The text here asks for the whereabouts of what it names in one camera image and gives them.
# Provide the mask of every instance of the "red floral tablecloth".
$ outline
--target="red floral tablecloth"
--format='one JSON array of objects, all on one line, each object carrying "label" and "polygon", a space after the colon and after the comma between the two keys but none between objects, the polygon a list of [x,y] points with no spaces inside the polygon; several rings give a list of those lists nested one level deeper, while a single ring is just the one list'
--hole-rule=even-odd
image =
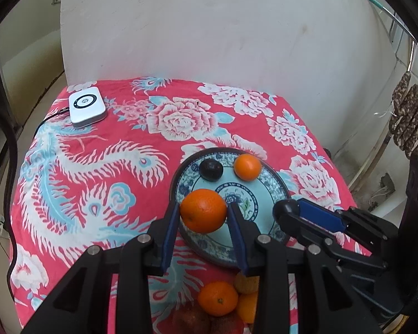
[{"label": "red floral tablecloth", "polygon": [[[68,106],[70,93],[97,86],[107,117],[75,129],[67,114],[39,130],[20,170],[12,205],[17,263],[11,275],[24,326],[68,268],[93,244],[121,246],[162,217],[181,162],[210,147],[255,154],[284,179],[295,198],[334,210],[353,199],[319,142],[281,97],[207,83],[153,77],[94,81],[65,88],[48,115]],[[362,252],[341,233],[338,241]],[[289,245],[295,245],[291,239]],[[214,280],[235,272],[212,265],[176,240],[172,268],[150,278],[155,333],[170,333],[174,310]],[[290,276],[291,332],[297,299]],[[114,278],[109,333],[114,333]]]}]

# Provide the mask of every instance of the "plate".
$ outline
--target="plate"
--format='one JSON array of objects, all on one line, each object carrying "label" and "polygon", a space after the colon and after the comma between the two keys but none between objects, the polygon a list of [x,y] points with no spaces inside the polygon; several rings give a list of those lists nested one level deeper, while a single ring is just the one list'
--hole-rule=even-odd
[{"label": "plate", "polygon": [[[291,197],[288,189],[280,176],[264,162],[257,179],[251,182],[239,179],[234,172],[234,160],[244,153],[234,148],[209,148],[193,154],[173,176],[170,199],[181,203],[186,195],[199,188],[214,190],[226,203],[237,202],[243,217],[255,222],[261,233],[285,244],[289,236],[274,222],[272,207],[277,201]],[[199,165],[207,158],[216,159],[223,165],[223,176],[216,182],[206,181],[199,174]],[[200,256],[221,266],[237,267],[226,222],[217,231],[202,235],[180,221],[179,231],[186,244]]]}]

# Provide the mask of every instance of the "white panel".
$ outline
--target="white panel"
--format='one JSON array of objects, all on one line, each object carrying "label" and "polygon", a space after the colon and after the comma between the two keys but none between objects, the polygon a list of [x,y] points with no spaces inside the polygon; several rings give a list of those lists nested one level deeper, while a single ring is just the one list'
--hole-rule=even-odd
[{"label": "white panel", "polygon": [[366,0],[62,0],[69,84],[155,75],[282,95],[333,152],[395,65]]}]

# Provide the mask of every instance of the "blue gripper pad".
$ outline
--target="blue gripper pad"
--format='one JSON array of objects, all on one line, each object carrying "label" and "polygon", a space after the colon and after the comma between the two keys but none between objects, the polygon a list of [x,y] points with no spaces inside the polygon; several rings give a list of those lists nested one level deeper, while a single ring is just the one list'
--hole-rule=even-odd
[{"label": "blue gripper pad", "polygon": [[323,208],[308,199],[301,198],[297,201],[300,206],[300,217],[323,227],[330,232],[344,232],[346,226],[333,212]]},{"label": "blue gripper pad", "polygon": [[161,246],[161,269],[163,272],[166,272],[170,266],[170,262],[172,261],[173,248],[175,246],[176,233],[178,231],[179,223],[179,204],[175,202],[175,205],[172,208],[167,208],[167,210],[170,209],[172,210],[172,214],[170,215],[170,222]]},{"label": "blue gripper pad", "polygon": [[231,235],[232,246],[237,259],[237,267],[243,272],[248,271],[248,261],[246,258],[246,245],[240,231],[240,225],[231,205],[228,205],[228,228]]}]

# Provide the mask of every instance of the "fruit pile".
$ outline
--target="fruit pile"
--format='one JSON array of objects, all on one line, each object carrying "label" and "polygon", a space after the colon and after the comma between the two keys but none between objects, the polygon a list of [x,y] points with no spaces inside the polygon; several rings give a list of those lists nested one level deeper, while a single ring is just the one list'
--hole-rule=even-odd
[{"label": "fruit pile", "polygon": [[[260,160],[250,154],[241,154],[234,161],[234,172],[243,181],[253,181],[262,171]],[[215,159],[201,162],[200,175],[214,182],[223,175],[223,166]],[[200,188],[189,193],[179,206],[183,223],[192,231],[208,234],[218,230],[226,220],[224,199],[215,191]]]},{"label": "fruit pile", "polygon": [[244,323],[254,323],[259,277],[240,272],[234,285],[215,281],[201,288],[197,303],[175,311],[173,326],[178,334],[242,334]]}]

